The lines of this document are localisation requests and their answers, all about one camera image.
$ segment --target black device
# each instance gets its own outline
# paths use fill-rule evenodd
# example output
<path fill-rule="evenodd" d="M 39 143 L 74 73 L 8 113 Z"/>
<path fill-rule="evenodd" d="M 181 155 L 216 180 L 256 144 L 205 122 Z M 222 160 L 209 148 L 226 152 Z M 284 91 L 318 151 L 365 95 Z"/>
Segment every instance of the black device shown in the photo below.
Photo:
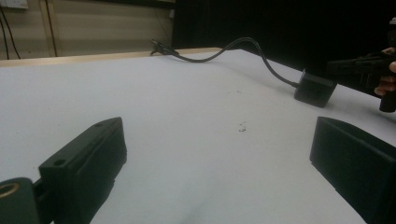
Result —
<path fill-rule="evenodd" d="M 366 223 L 396 223 L 396 147 L 318 117 L 310 160 Z"/>
<path fill-rule="evenodd" d="M 396 17 L 389 22 L 388 43 L 392 48 L 396 48 Z"/>
<path fill-rule="evenodd" d="M 361 76 L 361 85 L 375 88 L 379 85 L 381 76 L 396 76 L 389 70 L 389 65 L 395 61 L 395 52 L 378 52 L 357 59 L 328 62 L 326 71 L 335 79 L 341 76 Z M 379 109 L 383 112 L 395 112 L 396 91 L 387 92 L 382 97 Z"/>
<path fill-rule="evenodd" d="M 92 125 L 39 166 L 34 184 L 25 177 L 0 183 L 0 223 L 90 223 L 126 153 L 121 118 Z"/>
<path fill-rule="evenodd" d="M 323 108 L 329 102 L 336 86 L 335 80 L 315 76 L 304 70 L 294 92 L 294 99 Z"/>

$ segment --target white table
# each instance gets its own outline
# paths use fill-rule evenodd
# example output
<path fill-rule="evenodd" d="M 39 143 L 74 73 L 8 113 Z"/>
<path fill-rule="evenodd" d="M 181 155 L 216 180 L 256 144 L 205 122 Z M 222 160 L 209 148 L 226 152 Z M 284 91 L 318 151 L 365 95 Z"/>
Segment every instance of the white table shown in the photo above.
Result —
<path fill-rule="evenodd" d="M 50 155 L 122 117 L 128 161 L 92 224 L 364 223 L 311 165 L 317 117 L 396 146 L 396 115 L 343 86 L 324 109 L 293 93 L 243 50 L 200 64 L 166 56 L 3 67 L 0 181 L 36 181 Z"/>

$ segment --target electrical wire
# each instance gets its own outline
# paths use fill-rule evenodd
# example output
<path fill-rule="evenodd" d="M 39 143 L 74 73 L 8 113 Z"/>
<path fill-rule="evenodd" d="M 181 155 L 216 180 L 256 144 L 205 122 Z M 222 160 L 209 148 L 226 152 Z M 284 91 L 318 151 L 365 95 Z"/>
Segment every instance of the electrical wire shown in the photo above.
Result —
<path fill-rule="evenodd" d="M 271 64 L 268 63 L 268 60 L 265 58 L 264 54 L 262 53 L 262 49 L 260 48 L 259 43 L 258 43 L 256 40 L 254 40 L 254 39 L 252 39 L 252 38 L 250 38 L 250 37 L 242 37 L 242 38 L 236 39 L 235 41 L 233 41 L 231 44 L 227 45 L 224 49 L 222 49 L 222 50 L 219 51 L 218 53 L 216 53 L 216 54 L 214 54 L 214 55 L 212 55 L 212 56 L 210 56 L 210 57 L 208 57 L 208 58 L 205 58 L 205 59 L 191 59 L 191 58 L 186 58 L 186 57 L 183 57 L 183 56 L 181 56 L 180 54 L 178 54 L 178 52 L 175 51 L 174 49 L 165 46 L 165 45 L 162 44 L 161 42 L 158 42 L 158 41 L 156 41 L 156 40 L 151 40 L 151 42 L 154 44 L 154 51 L 151 52 L 151 55 L 152 55 L 153 53 L 155 53 L 155 52 L 159 52 L 159 53 L 164 54 L 164 55 L 170 54 L 170 55 L 172 55 L 172 56 L 174 56 L 174 57 L 177 57 L 177 58 L 179 58 L 179 59 L 181 59 L 181 60 L 184 60 L 184 61 L 187 61 L 187 62 L 190 62 L 190 63 L 206 63 L 206 62 L 208 62 L 208 61 L 210 61 L 210 60 L 212 60 L 212 59 L 217 58 L 217 57 L 220 56 L 220 54 L 222 54 L 224 51 L 226 51 L 226 50 L 232 48 L 233 46 L 235 46 L 235 45 L 237 45 L 237 44 L 239 44 L 239 43 L 241 43 L 241 42 L 250 42 L 250 43 L 252 43 L 252 44 L 256 47 L 257 51 L 259 52 L 260 56 L 262 57 L 262 60 L 264 61 L 265 65 L 267 66 L 268 70 L 270 70 L 270 72 L 271 72 L 275 77 L 277 77 L 279 80 L 281 80 L 281 81 L 283 81 L 283 82 L 285 82 L 285 83 L 291 85 L 291 86 L 294 87 L 294 88 L 297 88 L 297 87 L 299 86 L 298 83 L 289 81 L 289 80 L 283 78 L 280 74 L 278 74 L 278 73 L 272 68 Z"/>
<path fill-rule="evenodd" d="M 17 47 L 15 46 L 14 36 L 12 35 L 11 28 L 9 28 L 9 24 L 8 24 L 8 21 L 7 21 L 7 18 L 6 18 L 6 14 L 4 13 L 2 7 L 0 7 L 0 11 L 1 11 L 1 14 L 3 15 L 4 21 L 6 22 L 6 26 L 7 26 L 7 28 L 8 28 L 9 36 L 11 37 L 12 46 L 13 46 L 14 49 L 15 49 L 15 53 L 17 54 L 18 59 L 20 59 L 21 56 L 20 56 L 20 54 L 18 53 Z"/>
<path fill-rule="evenodd" d="M 166 32 L 166 29 L 163 26 L 163 23 L 161 22 L 160 17 L 158 16 L 157 8 L 154 8 L 154 13 L 155 13 L 155 17 L 157 18 L 157 22 L 160 24 L 161 28 L 163 29 L 163 33 L 165 34 L 166 39 L 170 42 L 171 38 L 169 37 L 168 32 Z"/>
<path fill-rule="evenodd" d="M 0 25 L 1 25 L 1 29 L 3 31 L 3 38 L 4 38 L 4 45 L 6 46 L 7 60 L 9 60 L 9 51 L 8 51 L 6 31 L 4 30 L 4 24 L 3 24 L 3 21 L 1 20 L 1 18 L 0 18 Z"/>
<path fill-rule="evenodd" d="M 209 39 L 210 33 L 210 0 L 206 1 L 206 32 L 205 32 L 205 42 Z"/>

